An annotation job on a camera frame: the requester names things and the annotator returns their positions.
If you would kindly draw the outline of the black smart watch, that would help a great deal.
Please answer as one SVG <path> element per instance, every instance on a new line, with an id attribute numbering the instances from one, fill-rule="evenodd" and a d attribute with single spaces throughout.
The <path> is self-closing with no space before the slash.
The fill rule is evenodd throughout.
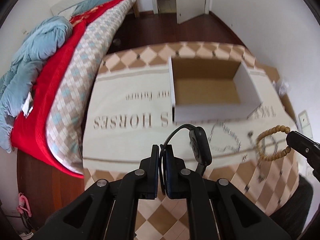
<path id="1" fill-rule="evenodd" d="M 196 170 L 192 171 L 185 166 L 183 159 L 174 156 L 171 139 L 182 129 L 189 132 L 189 142 L 197 162 Z M 212 163 L 212 154 L 205 130 L 200 126 L 183 124 L 176 128 L 160 145 L 159 177 L 161 191 L 170 199 L 187 198 L 189 185 L 187 180 L 192 176 L 202 177 L 206 167 Z"/>

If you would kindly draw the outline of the white power strip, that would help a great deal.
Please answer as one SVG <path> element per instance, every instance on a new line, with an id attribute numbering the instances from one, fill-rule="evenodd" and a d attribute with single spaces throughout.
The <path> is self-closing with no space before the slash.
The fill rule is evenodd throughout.
<path id="1" fill-rule="evenodd" d="M 300 131 L 303 135 L 307 136 L 308 138 L 312 139 L 312 128 L 311 123 L 308 117 L 308 113 L 306 110 L 302 111 L 298 115 L 299 123 L 300 123 Z"/>

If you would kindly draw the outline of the clear plastic bag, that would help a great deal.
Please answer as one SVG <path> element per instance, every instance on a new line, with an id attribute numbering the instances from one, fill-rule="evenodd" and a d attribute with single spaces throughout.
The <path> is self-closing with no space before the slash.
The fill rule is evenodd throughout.
<path id="1" fill-rule="evenodd" d="M 277 94 L 279 97 L 283 97 L 287 94 L 287 92 L 290 90 L 289 83 L 284 79 L 279 79 L 278 81 L 272 82 Z"/>

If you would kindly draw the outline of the black fuzzy stool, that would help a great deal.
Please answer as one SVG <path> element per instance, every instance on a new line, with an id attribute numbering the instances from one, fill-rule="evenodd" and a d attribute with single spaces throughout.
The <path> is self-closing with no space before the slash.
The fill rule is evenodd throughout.
<path id="1" fill-rule="evenodd" d="M 291 239 L 297 239 L 302 233 L 313 198 L 313 188 L 303 177 L 292 197 L 270 218 L 285 230 Z"/>

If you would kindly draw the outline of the checkered bed sheet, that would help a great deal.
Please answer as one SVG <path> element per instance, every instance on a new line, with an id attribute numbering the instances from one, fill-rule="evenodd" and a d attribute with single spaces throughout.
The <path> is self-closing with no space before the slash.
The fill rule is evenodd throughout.
<path id="1" fill-rule="evenodd" d="M 57 169 L 74 177 L 84 174 L 82 128 L 89 95 L 103 56 L 136 0 L 111 0 L 70 19 L 84 33 L 60 81 L 45 126 L 45 142 Z"/>

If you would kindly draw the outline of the cream checkered tablecloth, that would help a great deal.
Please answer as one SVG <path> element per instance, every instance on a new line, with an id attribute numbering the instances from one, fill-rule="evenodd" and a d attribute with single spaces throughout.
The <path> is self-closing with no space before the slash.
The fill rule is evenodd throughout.
<path id="1" fill-rule="evenodd" d="M 299 184 L 294 152 L 281 153 L 296 129 L 268 75 L 244 47 L 164 43 L 106 55 L 89 101 L 82 143 L 85 188 L 138 168 L 152 145 L 167 143 L 194 170 L 189 132 L 202 127 L 212 163 L 204 177 L 228 179 L 264 214 L 284 206 Z"/>

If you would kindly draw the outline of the red blanket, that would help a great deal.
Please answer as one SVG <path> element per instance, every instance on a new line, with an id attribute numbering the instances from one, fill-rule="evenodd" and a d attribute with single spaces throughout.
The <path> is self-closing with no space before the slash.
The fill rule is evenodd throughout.
<path id="1" fill-rule="evenodd" d="M 79 17 L 75 26 L 72 27 L 71 35 L 62 47 L 44 64 L 43 69 L 35 80 L 35 84 L 31 87 L 31 92 L 34 95 L 33 110 L 28 117 L 24 117 L 23 113 L 18 114 L 10 135 L 10 142 L 18 150 L 75 178 L 83 178 L 84 176 L 63 166 L 53 156 L 47 145 L 47 118 L 56 98 L 58 86 L 87 26 L 99 18 L 105 11 L 122 1 L 128 0 L 106 2 L 93 9 L 92 12 L 88 12 L 84 17 Z"/>

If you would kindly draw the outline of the white cardboard box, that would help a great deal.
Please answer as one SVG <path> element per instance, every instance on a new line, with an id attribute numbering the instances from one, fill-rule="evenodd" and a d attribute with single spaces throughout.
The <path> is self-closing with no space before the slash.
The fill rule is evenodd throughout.
<path id="1" fill-rule="evenodd" d="M 244 62 L 171 57 L 168 64 L 173 122 L 246 119 L 263 103 Z"/>

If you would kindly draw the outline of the small white packet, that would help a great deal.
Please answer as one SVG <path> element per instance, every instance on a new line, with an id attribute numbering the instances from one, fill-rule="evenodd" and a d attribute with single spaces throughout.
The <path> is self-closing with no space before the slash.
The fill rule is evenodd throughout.
<path id="1" fill-rule="evenodd" d="M 31 111 L 33 110 L 33 97 L 31 92 L 28 93 L 28 96 L 22 106 L 23 116 L 27 118 Z"/>

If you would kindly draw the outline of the light blue duvet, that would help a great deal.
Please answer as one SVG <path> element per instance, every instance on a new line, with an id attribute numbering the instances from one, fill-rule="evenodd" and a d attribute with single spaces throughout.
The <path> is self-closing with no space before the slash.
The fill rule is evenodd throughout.
<path id="1" fill-rule="evenodd" d="M 38 24 L 13 55 L 9 70 L 1 77 L 1 148 L 11 153 L 10 135 L 28 94 L 47 60 L 72 34 L 71 23 L 53 16 Z"/>

